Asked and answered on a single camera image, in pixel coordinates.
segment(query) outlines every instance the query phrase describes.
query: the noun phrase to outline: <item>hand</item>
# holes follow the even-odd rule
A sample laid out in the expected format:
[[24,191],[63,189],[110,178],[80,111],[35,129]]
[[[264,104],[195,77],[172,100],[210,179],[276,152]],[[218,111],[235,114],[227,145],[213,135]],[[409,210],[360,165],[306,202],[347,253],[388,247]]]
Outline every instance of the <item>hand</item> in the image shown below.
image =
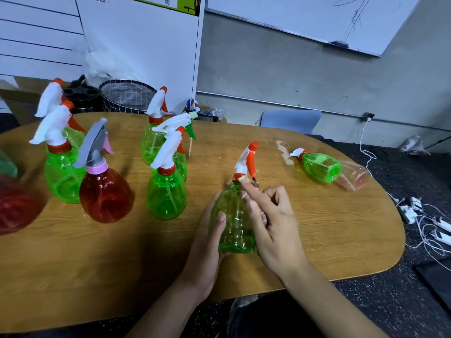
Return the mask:
[[[248,203],[257,252],[264,265],[281,280],[308,264],[299,237],[299,225],[283,186],[269,187],[262,193],[247,178],[241,187],[253,200]],[[263,225],[260,209],[268,218]]]
[[224,256],[218,250],[219,239],[226,227],[224,212],[219,212],[216,223],[208,230],[211,210],[220,194],[221,192],[218,192],[206,206],[191,245],[188,260],[179,276],[181,282],[193,286],[199,292],[199,303],[210,294],[218,275],[219,264]]

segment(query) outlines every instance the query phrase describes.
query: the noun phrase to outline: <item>blue chair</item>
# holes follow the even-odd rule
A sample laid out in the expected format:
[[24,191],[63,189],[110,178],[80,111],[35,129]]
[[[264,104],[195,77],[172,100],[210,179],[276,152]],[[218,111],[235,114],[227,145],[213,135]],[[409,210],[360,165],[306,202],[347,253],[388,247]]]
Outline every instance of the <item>blue chair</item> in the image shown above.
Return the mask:
[[273,110],[265,111],[260,121],[261,127],[296,131],[312,136],[312,131],[321,118],[319,110]]

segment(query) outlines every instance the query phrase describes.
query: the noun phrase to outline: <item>oval table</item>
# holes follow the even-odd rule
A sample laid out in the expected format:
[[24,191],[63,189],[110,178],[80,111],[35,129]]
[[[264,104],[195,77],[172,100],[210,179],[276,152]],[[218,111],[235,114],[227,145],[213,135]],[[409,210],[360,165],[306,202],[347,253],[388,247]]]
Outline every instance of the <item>oval table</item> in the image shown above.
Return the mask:
[[[378,273],[396,264],[404,250],[404,227],[384,189],[371,179],[357,192],[311,179],[290,147],[344,154],[292,131],[195,121],[198,142],[188,159],[187,206],[176,219],[155,219],[146,208],[152,175],[140,153],[146,116],[127,113],[75,115],[86,129],[101,117],[114,155],[110,167],[129,182],[135,201],[121,221],[100,224],[80,204],[65,204],[47,189],[45,145],[31,145],[37,124],[0,135],[0,149],[17,164],[21,183],[42,192],[47,205],[25,229],[0,236],[0,332],[23,332],[128,315],[147,309],[182,270],[198,221],[210,198],[234,173],[244,148],[257,141],[255,164],[262,189],[284,185],[299,221],[310,261],[329,280]],[[185,150],[189,137],[185,135]],[[210,300],[281,289],[258,255],[230,255]]]

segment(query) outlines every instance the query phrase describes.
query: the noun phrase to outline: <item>floor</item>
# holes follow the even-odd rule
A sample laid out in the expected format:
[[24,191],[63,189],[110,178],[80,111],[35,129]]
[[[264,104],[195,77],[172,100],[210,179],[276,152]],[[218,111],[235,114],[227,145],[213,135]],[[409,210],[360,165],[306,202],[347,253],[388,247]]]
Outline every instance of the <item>floor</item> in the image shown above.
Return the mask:
[[[0,114],[0,133],[16,125]],[[354,161],[365,164],[358,145],[328,142]],[[451,158],[445,154],[411,157],[396,149],[366,146],[376,154],[369,169],[375,179],[397,198],[421,197],[451,217]],[[428,209],[431,215],[438,213]],[[420,241],[417,230],[406,226],[407,243]],[[372,276],[334,282],[335,286],[390,337],[451,337],[451,316],[420,282],[412,266],[430,261],[423,248],[406,248],[399,263],[389,271]],[[232,300],[200,305],[189,319],[182,337],[214,337],[227,322]],[[140,315],[104,320],[71,328],[6,337],[123,337]]]

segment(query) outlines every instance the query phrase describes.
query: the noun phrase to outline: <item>person's right hand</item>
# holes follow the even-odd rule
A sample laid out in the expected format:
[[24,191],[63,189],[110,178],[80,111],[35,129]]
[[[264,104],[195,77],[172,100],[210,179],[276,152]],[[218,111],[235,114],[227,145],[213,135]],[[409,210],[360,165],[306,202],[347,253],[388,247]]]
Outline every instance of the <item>person's right hand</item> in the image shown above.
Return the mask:
[[[269,187],[260,192],[247,178],[240,182],[253,199],[248,207],[258,255],[269,270],[284,280],[308,264],[288,194],[283,186]],[[268,218],[267,227],[263,224],[259,207]]]

